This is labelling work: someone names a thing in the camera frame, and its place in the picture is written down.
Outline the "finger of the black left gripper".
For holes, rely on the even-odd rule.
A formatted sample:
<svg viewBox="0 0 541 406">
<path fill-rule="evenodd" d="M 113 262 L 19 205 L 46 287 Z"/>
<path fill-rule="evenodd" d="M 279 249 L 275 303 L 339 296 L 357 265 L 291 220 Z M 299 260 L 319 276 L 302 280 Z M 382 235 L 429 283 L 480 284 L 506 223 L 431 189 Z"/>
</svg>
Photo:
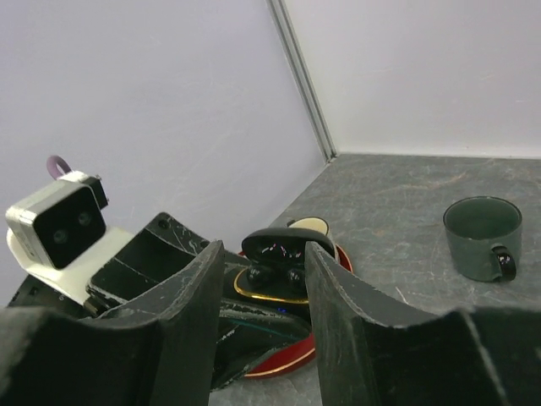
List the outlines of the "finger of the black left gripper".
<svg viewBox="0 0 541 406">
<path fill-rule="evenodd" d="M 194 276 L 184 268 L 209 244 L 173 216 L 159 213 L 90 277 L 86 309 L 101 315 L 141 295 L 156 300 L 154 309 L 173 303 Z"/>
<path fill-rule="evenodd" d="M 228 387 L 310 333 L 311 325 L 299 316 L 223 298 L 210 387 Z"/>
</svg>

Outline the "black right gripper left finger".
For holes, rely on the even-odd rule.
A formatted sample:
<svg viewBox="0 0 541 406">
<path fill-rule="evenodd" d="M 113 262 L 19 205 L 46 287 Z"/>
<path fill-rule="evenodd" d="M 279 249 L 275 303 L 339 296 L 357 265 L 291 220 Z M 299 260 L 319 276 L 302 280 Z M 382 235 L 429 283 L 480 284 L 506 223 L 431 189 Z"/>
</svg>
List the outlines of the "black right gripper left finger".
<svg viewBox="0 0 541 406">
<path fill-rule="evenodd" d="M 205 405 L 216 352 L 222 242 L 97 318 L 1 312 L 4 405 Z"/>
</svg>

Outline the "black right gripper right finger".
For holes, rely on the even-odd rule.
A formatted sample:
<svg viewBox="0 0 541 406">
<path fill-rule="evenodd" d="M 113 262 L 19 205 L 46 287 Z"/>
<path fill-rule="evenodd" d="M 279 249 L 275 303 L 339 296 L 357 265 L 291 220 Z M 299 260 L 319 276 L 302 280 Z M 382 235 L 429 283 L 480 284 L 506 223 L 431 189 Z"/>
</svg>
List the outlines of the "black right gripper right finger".
<svg viewBox="0 0 541 406">
<path fill-rule="evenodd" d="M 537 405 L 540 314 L 509 307 L 434 315 L 306 248 L 325 405 Z"/>
</svg>

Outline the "black earbud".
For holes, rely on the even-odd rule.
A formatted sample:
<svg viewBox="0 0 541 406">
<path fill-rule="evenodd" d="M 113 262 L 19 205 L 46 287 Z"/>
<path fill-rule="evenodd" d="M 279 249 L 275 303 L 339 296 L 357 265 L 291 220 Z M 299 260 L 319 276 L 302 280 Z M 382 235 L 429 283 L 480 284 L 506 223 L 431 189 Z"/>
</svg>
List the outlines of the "black earbud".
<svg viewBox="0 0 541 406">
<path fill-rule="evenodd" d="M 302 269 L 291 268 L 287 271 L 287 282 L 291 289 L 302 292 L 306 289 L 305 273 Z"/>
<path fill-rule="evenodd" d="M 269 267 L 252 266 L 247 270 L 246 278 L 251 288 L 264 288 L 273 282 L 275 272 Z"/>
</svg>

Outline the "black earbuds charging case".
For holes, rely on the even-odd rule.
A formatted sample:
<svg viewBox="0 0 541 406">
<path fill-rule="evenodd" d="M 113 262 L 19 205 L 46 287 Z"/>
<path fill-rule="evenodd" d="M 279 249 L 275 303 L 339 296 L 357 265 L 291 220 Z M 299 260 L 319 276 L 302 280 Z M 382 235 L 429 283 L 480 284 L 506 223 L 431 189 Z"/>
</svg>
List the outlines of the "black earbuds charging case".
<svg viewBox="0 0 541 406">
<path fill-rule="evenodd" d="M 339 258 L 331 237 L 310 228 L 263 228 L 251 233 L 242 242 L 249 264 L 233 279 L 235 292 L 282 312 L 308 305 L 305 258 L 309 242 Z"/>
</svg>

